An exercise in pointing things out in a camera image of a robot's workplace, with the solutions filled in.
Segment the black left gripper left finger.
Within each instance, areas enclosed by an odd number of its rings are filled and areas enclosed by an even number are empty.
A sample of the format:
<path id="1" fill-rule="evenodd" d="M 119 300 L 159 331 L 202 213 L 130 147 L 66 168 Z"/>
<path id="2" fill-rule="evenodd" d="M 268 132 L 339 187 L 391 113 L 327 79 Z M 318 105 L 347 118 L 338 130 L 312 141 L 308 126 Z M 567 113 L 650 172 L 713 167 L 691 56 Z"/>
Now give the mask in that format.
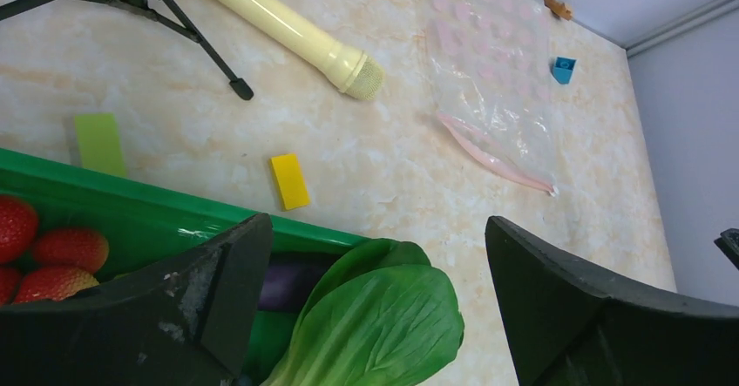
<path id="1" fill-rule="evenodd" d="M 271 219 L 259 213 L 62 301 L 2 307 L 2 384 L 233 383 L 273 240 Z"/>

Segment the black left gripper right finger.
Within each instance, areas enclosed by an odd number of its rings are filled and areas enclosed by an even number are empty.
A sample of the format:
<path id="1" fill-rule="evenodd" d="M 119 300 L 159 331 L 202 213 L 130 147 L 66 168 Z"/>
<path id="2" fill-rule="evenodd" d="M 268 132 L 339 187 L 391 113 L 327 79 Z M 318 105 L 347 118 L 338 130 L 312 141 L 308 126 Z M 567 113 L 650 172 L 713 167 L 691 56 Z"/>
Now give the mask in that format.
<path id="1" fill-rule="evenodd" d="M 485 245 L 520 384 L 737 384 L 736 306 L 630 279 L 501 216 Z"/>

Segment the red lychee fruit bunch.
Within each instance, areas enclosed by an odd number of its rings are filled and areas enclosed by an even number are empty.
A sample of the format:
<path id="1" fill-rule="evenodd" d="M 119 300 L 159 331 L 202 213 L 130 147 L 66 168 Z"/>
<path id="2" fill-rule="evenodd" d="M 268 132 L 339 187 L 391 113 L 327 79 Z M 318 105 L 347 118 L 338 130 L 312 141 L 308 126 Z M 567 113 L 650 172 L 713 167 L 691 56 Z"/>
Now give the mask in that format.
<path id="1" fill-rule="evenodd" d="M 106 237 L 88 227 L 57 227 L 39 235 L 36 209 L 19 197 L 1 196 L 1 304 L 62 301 L 98 285 Z"/>

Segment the green bok choy vegetable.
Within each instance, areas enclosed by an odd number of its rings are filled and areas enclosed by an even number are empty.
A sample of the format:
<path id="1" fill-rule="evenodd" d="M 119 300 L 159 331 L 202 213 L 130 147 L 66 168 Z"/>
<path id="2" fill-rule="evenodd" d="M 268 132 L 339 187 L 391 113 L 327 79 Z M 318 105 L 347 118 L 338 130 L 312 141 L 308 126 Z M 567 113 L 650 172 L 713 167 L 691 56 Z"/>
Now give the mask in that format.
<path id="1" fill-rule="evenodd" d="M 464 341 L 451 280 L 416 243 L 367 240 L 309 286 L 266 385 L 418 385 Z"/>

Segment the clear zip top bag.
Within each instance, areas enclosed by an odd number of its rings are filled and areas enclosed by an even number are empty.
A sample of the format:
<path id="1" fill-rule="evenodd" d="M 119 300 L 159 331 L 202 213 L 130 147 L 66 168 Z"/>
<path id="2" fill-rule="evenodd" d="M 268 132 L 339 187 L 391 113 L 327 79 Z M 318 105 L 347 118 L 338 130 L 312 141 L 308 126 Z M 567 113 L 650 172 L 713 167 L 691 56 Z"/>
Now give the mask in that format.
<path id="1" fill-rule="evenodd" d="M 479 164 L 555 196 L 549 12 L 541 0 L 421 0 L 437 118 Z"/>

